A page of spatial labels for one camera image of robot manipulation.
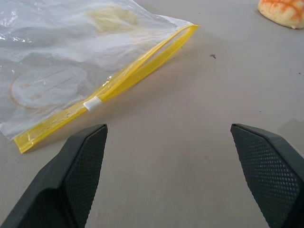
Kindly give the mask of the clear zip bag yellow seal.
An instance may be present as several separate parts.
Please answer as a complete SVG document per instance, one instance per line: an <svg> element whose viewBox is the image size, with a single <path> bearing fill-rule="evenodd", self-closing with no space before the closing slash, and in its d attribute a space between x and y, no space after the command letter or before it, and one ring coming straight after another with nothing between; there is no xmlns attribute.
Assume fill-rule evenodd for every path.
<svg viewBox="0 0 304 228"><path fill-rule="evenodd" d="M145 79L197 28L134 0L0 0L0 132L30 150Z"/></svg>

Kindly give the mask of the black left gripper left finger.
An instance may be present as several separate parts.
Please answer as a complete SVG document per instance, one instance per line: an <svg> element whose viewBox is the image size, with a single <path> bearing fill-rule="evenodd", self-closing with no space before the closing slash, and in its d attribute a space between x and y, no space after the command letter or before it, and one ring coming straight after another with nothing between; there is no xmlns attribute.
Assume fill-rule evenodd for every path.
<svg viewBox="0 0 304 228"><path fill-rule="evenodd" d="M71 135L0 228L85 228L100 179L107 125Z"/></svg>

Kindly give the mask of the yellow round object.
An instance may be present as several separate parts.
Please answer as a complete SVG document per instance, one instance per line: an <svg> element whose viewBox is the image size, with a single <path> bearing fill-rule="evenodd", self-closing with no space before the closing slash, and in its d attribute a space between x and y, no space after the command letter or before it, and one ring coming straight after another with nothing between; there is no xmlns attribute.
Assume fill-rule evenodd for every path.
<svg viewBox="0 0 304 228"><path fill-rule="evenodd" d="M304 29L304 0L260 0L258 11L279 25Z"/></svg>

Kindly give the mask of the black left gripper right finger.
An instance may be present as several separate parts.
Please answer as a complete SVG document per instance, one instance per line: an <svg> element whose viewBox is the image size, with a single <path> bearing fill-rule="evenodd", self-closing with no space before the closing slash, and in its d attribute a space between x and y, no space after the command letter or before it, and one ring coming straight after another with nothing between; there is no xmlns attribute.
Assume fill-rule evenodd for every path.
<svg viewBox="0 0 304 228"><path fill-rule="evenodd" d="M304 157L282 136L230 128L247 185L270 228L304 228Z"/></svg>

